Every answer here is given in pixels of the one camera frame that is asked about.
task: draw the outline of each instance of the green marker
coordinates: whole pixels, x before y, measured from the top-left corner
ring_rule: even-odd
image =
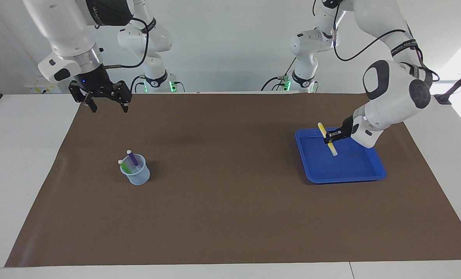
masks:
[[[126,166],[126,164],[124,164],[124,161],[119,160],[119,165],[120,165],[120,167],[122,168],[122,170],[124,170],[124,172],[126,172],[127,174],[131,174],[131,171],[130,171],[129,168]]]

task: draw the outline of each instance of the marker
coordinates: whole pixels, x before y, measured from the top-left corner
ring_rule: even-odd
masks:
[[[318,128],[322,132],[322,136],[324,138],[327,138],[327,131],[326,131],[325,127],[323,126],[322,122],[318,123]],[[332,152],[332,155],[337,156],[337,150],[335,149],[334,144],[332,142],[330,142],[327,145],[330,148],[330,152]]]
[[[137,162],[136,157],[134,157],[134,154],[131,150],[127,151],[127,155],[129,155],[129,158],[131,158],[131,161],[134,163],[135,166],[139,166],[139,163]]]
[[[119,165],[120,165],[120,167],[122,168],[122,170],[124,170],[124,172],[126,172],[127,174],[131,174],[131,171],[130,171],[129,168],[126,166],[126,164],[124,164],[124,161],[119,160]]]

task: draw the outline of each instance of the table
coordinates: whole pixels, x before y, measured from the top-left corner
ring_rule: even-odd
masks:
[[[0,101],[0,268],[4,266],[34,198],[50,170],[77,107],[78,105],[68,95],[6,95]],[[424,112],[407,120],[406,126],[461,219],[461,119],[452,107],[439,106],[432,101]],[[459,141],[459,144],[449,145],[454,141]],[[37,156],[40,161],[32,160]],[[9,186],[15,185],[16,182],[21,185],[21,188],[10,189]],[[188,273],[194,274],[195,277],[211,277],[212,274],[225,273],[229,277],[254,274],[254,277],[279,278],[288,274],[289,277],[301,278],[321,274],[326,278],[352,278],[354,274],[356,278],[371,278],[377,277],[378,270],[385,272],[386,268],[390,268],[395,277],[409,277],[404,273],[418,274],[411,270],[419,270],[429,277],[444,278],[445,274],[456,274],[457,270],[461,271],[461,261],[144,266],[131,269],[128,267],[0,269],[0,277],[18,277],[22,274],[28,274],[30,277],[46,277],[47,274],[53,274],[57,270],[62,274],[68,274],[69,277],[72,274],[80,276],[89,272],[94,273],[95,276],[100,276],[101,272],[112,276],[116,272],[114,270],[117,270],[122,274],[147,272],[156,274],[157,277],[169,278],[177,277],[176,273],[180,270],[181,276],[186,276]]]

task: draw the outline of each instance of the white table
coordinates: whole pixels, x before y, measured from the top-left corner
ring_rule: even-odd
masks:
[[[0,101],[0,278],[461,279],[461,261],[3,269],[77,108],[70,95],[5,95]],[[461,118],[433,100],[406,126],[461,219]]]

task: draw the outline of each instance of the cup holding markers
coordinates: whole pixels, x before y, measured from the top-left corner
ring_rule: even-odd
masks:
[[[124,160],[119,160],[120,171],[127,176],[131,184],[139,186],[145,184],[150,178],[150,170],[146,165],[146,159],[140,154],[127,151]]]

